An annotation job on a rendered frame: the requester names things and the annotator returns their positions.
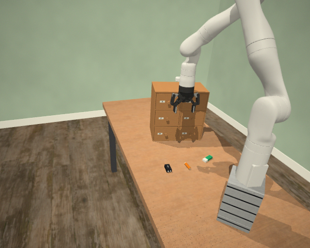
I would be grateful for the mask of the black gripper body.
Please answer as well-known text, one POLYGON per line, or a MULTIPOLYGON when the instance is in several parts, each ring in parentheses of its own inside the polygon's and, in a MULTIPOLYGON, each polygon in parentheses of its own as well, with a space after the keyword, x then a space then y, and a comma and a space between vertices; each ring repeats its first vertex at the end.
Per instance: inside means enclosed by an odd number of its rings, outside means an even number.
POLYGON ((194 87, 182 87, 179 85, 178 98, 181 99, 183 96, 185 96, 185 99, 182 101, 182 103, 190 102, 188 96, 191 98, 194 97, 194 87))

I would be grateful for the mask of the green and white eraser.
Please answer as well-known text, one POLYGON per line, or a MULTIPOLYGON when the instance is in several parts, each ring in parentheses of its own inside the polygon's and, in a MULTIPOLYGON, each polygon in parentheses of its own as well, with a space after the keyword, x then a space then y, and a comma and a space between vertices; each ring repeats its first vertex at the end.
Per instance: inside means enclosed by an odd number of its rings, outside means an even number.
POLYGON ((207 157, 203 158, 203 161, 206 163, 209 160, 211 160, 213 157, 211 155, 208 155, 207 157))

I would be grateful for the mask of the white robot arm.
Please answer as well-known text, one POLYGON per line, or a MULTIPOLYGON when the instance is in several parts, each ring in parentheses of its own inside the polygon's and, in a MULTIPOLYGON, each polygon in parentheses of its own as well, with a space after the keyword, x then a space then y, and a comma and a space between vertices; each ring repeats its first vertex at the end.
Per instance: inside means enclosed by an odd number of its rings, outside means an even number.
POLYGON ((186 60, 181 65, 180 76, 175 78, 182 87, 194 87, 201 46, 241 19, 247 57, 265 92, 265 97, 253 104, 247 138, 235 175, 246 187, 262 185, 276 141, 272 133, 274 124, 287 120, 291 113, 274 34, 261 8, 263 1, 235 0, 230 8, 209 19, 188 37, 180 46, 180 53, 186 60))

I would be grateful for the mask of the brown wooden chest of drawers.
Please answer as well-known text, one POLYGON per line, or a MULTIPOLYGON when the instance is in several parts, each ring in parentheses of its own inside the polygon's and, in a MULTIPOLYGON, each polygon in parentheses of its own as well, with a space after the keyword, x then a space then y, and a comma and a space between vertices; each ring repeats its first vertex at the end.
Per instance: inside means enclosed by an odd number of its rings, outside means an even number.
MULTIPOLYGON (((157 92, 178 93, 178 91, 179 91, 179 82, 152 82, 152 86, 151 86, 151 109, 150 109, 150 131, 151 131, 152 141, 154 141, 153 136, 154 136, 154 126, 155 126, 154 125, 155 110, 173 110, 173 109, 156 109, 156 93, 157 92)), ((182 108, 182 102, 181 102, 180 109, 177 109, 180 111, 178 125, 166 125, 166 126, 178 126, 177 139, 176 140, 158 140, 158 141, 195 141, 195 140, 198 140, 198 139, 178 140, 179 126, 202 126, 201 135, 200 135, 200 139, 199 139, 199 140, 201 140, 210 92, 202 85, 201 82, 195 82, 194 93, 197 93, 197 92, 208 94, 206 108, 205 109, 195 109, 195 110, 205 110, 203 125, 180 125, 181 110, 191 110, 191 109, 181 109, 182 108)))

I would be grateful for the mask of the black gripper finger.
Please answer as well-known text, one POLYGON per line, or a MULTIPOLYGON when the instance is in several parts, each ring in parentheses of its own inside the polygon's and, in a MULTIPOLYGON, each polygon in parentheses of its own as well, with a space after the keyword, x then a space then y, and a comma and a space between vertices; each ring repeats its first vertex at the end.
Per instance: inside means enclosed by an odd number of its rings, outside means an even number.
POLYGON ((199 93, 195 93, 194 96, 196 97, 196 102, 194 102, 192 100, 192 98, 190 96, 188 96, 188 99, 191 101, 191 103, 193 104, 192 105, 192 109, 191 109, 191 112, 193 113, 195 111, 195 107, 196 105, 199 105, 199 93))
POLYGON ((172 93, 172 97, 171 97, 171 100, 170 100, 170 104, 174 106, 173 108, 173 111, 175 113, 177 113, 177 105, 180 104, 184 99, 185 99, 185 96, 183 96, 181 99, 177 99, 175 102, 175 98, 178 96, 178 94, 175 94, 175 93, 172 93))

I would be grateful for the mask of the brown wooden drawer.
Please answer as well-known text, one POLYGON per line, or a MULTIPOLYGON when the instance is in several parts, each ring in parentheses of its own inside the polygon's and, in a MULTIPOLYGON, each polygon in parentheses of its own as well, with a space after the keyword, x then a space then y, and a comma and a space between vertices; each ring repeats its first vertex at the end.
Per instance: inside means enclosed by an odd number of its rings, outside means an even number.
POLYGON ((154 141, 176 140, 178 126, 154 126, 154 141))
POLYGON ((175 113, 173 110, 155 110, 154 125, 178 125, 179 113, 179 110, 177 110, 177 113, 175 113))
POLYGON ((205 110, 181 110, 180 125, 203 125, 205 110))
MULTIPOLYGON (((206 103, 207 103, 207 93, 199 93, 200 94, 200 104, 196 105, 195 109, 205 109, 206 108, 206 103)), ((196 97, 194 96, 192 98, 194 102, 196 102, 196 97)), ((182 103, 182 108, 181 109, 192 109, 192 103, 190 102, 184 102, 182 103)))
POLYGON ((179 126, 178 140, 200 139, 202 126, 179 126))
MULTIPOLYGON (((173 109, 174 106, 170 104, 172 93, 156 93, 156 109, 173 109)), ((177 105, 177 109, 180 109, 180 104, 177 105)))

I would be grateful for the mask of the black nine-volt battery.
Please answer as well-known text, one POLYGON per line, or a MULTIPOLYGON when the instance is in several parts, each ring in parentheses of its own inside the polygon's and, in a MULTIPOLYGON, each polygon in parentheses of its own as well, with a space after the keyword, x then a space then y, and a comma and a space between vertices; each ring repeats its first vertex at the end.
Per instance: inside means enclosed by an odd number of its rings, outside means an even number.
POLYGON ((167 173, 172 172, 172 168, 171 168, 170 164, 165 164, 164 167, 165 167, 165 170, 167 173))

